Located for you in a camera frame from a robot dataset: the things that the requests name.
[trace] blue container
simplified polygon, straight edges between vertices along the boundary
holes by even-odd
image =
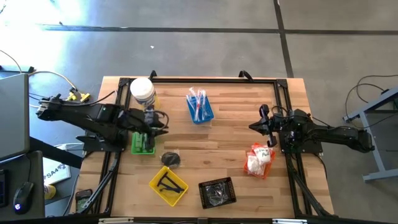
[[[193,103],[193,106],[196,108],[197,99],[194,96],[191,97],[191,102]],[[189,112],[191,113],[191,118],[192,118],[193,123],[202,124],[202,123],[210,121],[211,119],[214,118],[214,114],[213,114],[213,111],[211,110],[211,106],[210,106],[209,99],[207,98],[207,96],[205,98],[205,110],[206,110],[205,119],[201,119],[202,107],[200,107],[199,108],[199,121],[194,121],[194,119],[195,119],[195,110],[189,105],[188,100],[187,100],[187,104],[188,104]]]

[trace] green holder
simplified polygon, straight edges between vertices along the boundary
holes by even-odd
[[[131,154],[133,155],[151,155],[155,154],[155,147],[152,149],[145,149],[144,142],[147,140],[147,134],[133,133]]]

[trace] yellow tray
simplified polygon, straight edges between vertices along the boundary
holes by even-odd
[[[167,177],[174,181],[179,187],[184,189],[180,193],[176,193],[172,190],[162,190],[165,187],[163,185],[158,185],[159,180],[167,172]],[[175,187],[171,181],[167,178],[163,178],[162,183],[167,184],[171,187]],[[173,207],[182,197],[182,195],[188,190],[188,185],[182,181],[177,175],[175,175],[167,166],[163,166],[161,170],[155,175],[155,177],[149,182],[149,187],[151,187],[159,196],[162,197],[171,207]]]

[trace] wooden table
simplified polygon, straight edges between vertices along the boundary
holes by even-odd
[[[118,89],[120,77],[104,77],[99,98]],[[300,78],[287,79],[293,109],[310,112],[304,82]],[[188,88],[204,88],[215,118],[195,125],[191,121],[185,101]],[[293,217],[292,199],[285,158],[276,146],[276,159],[266,180],[243,172],[246,151],[254,142],[266,144],[267,138],[252,131],[248,125],[259,120],[262,104],[275,105],[274,89],[265,84],[231,83],[156,83],[161,110],[170,116],[169,133],[156,139],[156,154],[137,156],[130,153],[131,140],[121,157],[112,216],[124,217],[221,217],[270,218]],[[114,103],[110,96],[102,103]],[[160,156],[165,152],[178,152],[182,163],[174,172],[189,185],[188,192],[176,206],[161,199],[148,183],[161,169]],[[103,152],[92,153],[82,164],[76,192],[95,190],[103,163]],[[317,157],[303,154],[307,185],[314,196],[333,213],[325,170]],[[198,183],[232,177],[237,202],[211,209],[202,209]],[[108,197],[105,188],[103,210]],[[298,197],[303,209],[303,198]]]

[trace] gray floor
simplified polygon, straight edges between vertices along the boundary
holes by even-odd
[[[0,15],[0,22],[9,25],[6,35],[0,36],[1,48],[21,64],[66,75],[94,97],[104,75],[148,76],[153,69],[162,76],[235,77],[245,69],[254,77],[286,77],[278,34],[54,32],[12,26],[62,21],[79,26],[277,29],[272,0],[63,0],[55,1],[55,6],[35,1],[29,11],[18,5],[20,1],[9,2]],[[279,2],[286,29],[397,30],[395,0]],[[28,18],[16,16],[21,12]],[[398,73],[396,35],[287,35],[287,43],[294,76],[305,80],[313,115],[332,125],[343,124],[346,94],[361,77]],[[383,88],[396,86],[397,81],[368,80]],[[30,81],[31,92],[43,95],[65,95],[68,88],[51,75]],[[363,87],[361,94],[375,99],[380,93]],[[361,105],[357,97],[349,99],[349,111]],[[31,109],[30,131],[35,138],[60,144],[76,142],[74,137],[83,134],[64,123],[38,121],[34,113]],[[365,184],[361,176],[377,171],[372,154],[323,146],[335,213],[396,222],[398,179]]]

